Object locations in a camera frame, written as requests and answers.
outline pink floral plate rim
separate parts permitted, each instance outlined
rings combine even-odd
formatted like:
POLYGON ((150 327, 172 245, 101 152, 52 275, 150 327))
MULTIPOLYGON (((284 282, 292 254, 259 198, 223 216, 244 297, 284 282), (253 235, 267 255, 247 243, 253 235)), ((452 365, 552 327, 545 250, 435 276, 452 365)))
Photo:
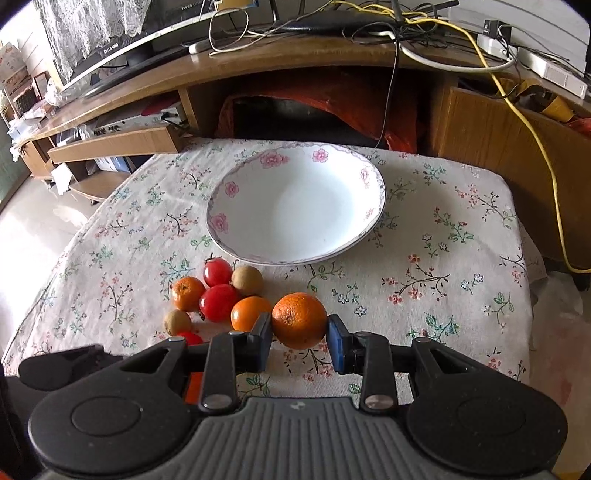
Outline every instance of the pink floral plate rim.
POLYGON ((254 265, 261 265, 261 266, 267 266, 267 267, 272 267, 272 266, 276 266, 276 265, 283 265, 283 266, 304 265, 304 264, 317 263, 317 262, 322 262, 322 261, 328 260, 332 257, 335 257, 339 253, 345 252, 349 248, 358 244, 361 240, 363 240, 364 237, 366 237, 366 235, 368 233, 370 233, 370 231, 374 228, 376 223, 378 223, 380 217, 382 216, 382 214, 384 212, 385 207, 386 207, 386 187, 384 184, 384 178, 382 177, 382 174, 380 173, 378 168, 373 163, 371 163, 371 161, 369 159, 367 159, 363 155, 357 153, 354 150, 351 150, 350 148, 346 148, 341 145, 318 144, 318 143, 312 143, 312 142, 310 142, 310 143, 308 143, 308 142, 285 142, 277 148, 269 148, 267 150, 263 150, 262 152, 260 152, 256 155, 253 155, 251 158, 247 158, 243 162, 240 162, 238 165, 234 166, 229 172, 227 172, 222 177, 222 179, 218 182, 216 187, 213 189, 211 196, 209 197, 209 201, 207 203, 207 212, 206 212, 206 225, 207 225, 207 231, 208 231, 209 235, 212 237, 214 243, 222 251, 224 251, 228 255, 231 255, 231 256, 237 258, 238 260, 242 260, 244 262, 251 263, 254 265), (217 232, 212 228, 212 225, 211 225, 212 224, 212 221, 211 221, 212 220, 212 209, 213 209, 213 205, 215 203, 215 200, 216 200, 218 194, 220 192, 223 192, 224 186, 225 186, 226 182, 228 181, 228 177, 235 174, 241 168, 244 168, 247 164, 250 164, 255 160, 259 160, 261 158, 261 156, 267 154, 268 152, 282 150, 282 149, 288 149, 288 148, 331 148, 331 149, 334 149, 334 150, 337 150, 337 151, 340 151, 343 153, 347 153, 347 154, 350 154, 350 155, 356 157, 359 161, 364 163, 366 167, 369 167, 371 172, 373 172, 375 175, 376 181, 378 183, 378 189, 379 189, 379 213, 375 216, 375 220, 373 220, 371 223, 367 224, 366 227, 363 229, 363 231, 360 232, 359 234, 357 234, 355 237, 353 237, 349 242, 347 242, 347 243, 341 245, 340 247, 335 248, 329 252, 326 252, 325 254, 322 254, 322 255, 316 255, 315 257, 296 259, 296 260, 291 260, 291 261, 273 261, 273 260, 269 260, 268 258, 260 257, 259 255, 250 255, 249 257, 239 255, 232 248, 227 246, 222 241, 222 239, 219 237, 217 232))

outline table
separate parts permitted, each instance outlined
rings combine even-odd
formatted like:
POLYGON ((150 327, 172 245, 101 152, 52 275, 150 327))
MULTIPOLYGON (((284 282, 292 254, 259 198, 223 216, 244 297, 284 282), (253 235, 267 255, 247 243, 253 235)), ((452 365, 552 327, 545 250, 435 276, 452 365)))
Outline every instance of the table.
MULTIPOLYGON (((167 337, 176 279, 201 276, 221 256, 207 234, 209 193, 237 162, 284 145, 195 140, 181 154, 155 155, 97 209, 74 237, 7 349, 22 358, 101 343, 132 354, 167 337)), ((297 148, 297 144, 284 145, 297 148)), ((528 265, 504 181, 440 158, 355 148, 380 169, 384 214, 367 238, 320 264, 265 267, 264 295, 315 294, 350 331, 392 343, 429 336, 517 380, 527 381, 532 313, 528 265)), ((205 339, 229 324, 194 324, 205 339)), ((410 401, 404 375, 400 400, 410 401)), ((268 369, 238 379, 242 395, 358 397, 361 379, 332 370, 324 342, 294 351, 273 342, 268 369)))

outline cherry tomato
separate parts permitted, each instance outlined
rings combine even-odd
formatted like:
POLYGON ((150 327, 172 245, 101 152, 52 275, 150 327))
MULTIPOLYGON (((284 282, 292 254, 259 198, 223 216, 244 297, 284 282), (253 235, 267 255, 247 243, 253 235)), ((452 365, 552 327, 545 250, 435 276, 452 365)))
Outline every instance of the cherry tomato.
POLYGON ((193 332, 181 332, 178 334, 187 341, 187 345, 201 345, 203 343, 203 339, 193 332))
POLYGON ((205 262, 203 279, 209 287, 230 283, 232 266, 223 258, 212 258, 205 262))
POLYGON ((238 290, 231 285, 215 285, 199 300, 199 309, 207 320, 224 322, 230 319, 234 305, 240 300, 238 290))

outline tile floor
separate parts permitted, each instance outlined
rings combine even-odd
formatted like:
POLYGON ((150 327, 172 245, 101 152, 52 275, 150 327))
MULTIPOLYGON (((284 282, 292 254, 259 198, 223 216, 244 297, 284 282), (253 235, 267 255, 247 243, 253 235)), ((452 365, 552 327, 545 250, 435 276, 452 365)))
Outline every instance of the tile floor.
POLYGON ((96 207, 29 178, 0 213, 0 356, 57 258, 96 207))

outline cardboard box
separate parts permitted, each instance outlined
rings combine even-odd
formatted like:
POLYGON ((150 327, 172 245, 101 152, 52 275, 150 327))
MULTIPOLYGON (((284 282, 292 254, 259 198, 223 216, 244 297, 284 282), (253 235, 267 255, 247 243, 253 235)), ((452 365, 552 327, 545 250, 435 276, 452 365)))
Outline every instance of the cardboard box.
POLYGON ((131 173, 125 157, 99 157, 95 158, 96 165, 103 171, 125 171, 131 173))

